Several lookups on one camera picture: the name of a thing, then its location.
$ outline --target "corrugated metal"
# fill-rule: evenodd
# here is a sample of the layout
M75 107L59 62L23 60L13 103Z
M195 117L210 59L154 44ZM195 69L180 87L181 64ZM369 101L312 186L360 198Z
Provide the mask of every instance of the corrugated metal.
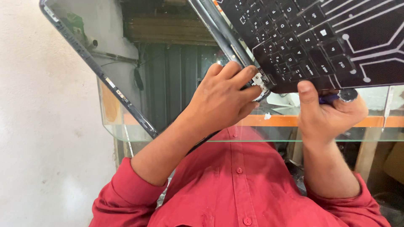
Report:
M208 68L227 61L219 47L147 44L144 59L148 120L161 132L189 104Z

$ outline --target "hand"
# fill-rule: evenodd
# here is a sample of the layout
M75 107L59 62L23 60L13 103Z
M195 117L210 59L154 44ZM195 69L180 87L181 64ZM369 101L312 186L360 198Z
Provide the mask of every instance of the hand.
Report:
M368 115L359 95L350 103L335 100L333 107L318 103L318 92L310 81L301 81L297 89L300 96L298 126L305 146L327 145Z
M234 61L225 67L213 64L177 120L185 119L203 137L235 125L259 106L253 102L262 92L259 86L240 90L257 73L255 66L241 70Z

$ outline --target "shirt button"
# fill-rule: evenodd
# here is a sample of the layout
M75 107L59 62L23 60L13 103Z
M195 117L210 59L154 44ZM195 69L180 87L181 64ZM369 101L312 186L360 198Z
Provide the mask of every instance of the shirt button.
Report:
M243 222L244 222L245 225L251 225L252 224L251 218L248 218L248 217L244 218Z

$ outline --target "shirt sleeve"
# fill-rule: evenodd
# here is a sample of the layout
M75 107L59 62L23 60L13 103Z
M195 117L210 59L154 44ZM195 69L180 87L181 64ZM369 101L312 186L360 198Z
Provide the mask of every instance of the shirt sleeve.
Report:
M361 193L354 198L327 199L316 195L307 187L307 196L326 211L350 227L390 227L380 214L379 204L372 198L365 182L353 173L360 184Z
M167 187L151 185L139 177L124 158L116 174L93 204L90 227L147 226L157 199Z

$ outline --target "laptop keyboard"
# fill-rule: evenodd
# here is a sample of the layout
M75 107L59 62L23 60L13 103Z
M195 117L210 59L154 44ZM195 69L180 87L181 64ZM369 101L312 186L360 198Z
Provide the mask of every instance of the laptop keyboard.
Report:
M273 66L264 72L276 83L354 69L319 1L223 0L219 5L258 63Z

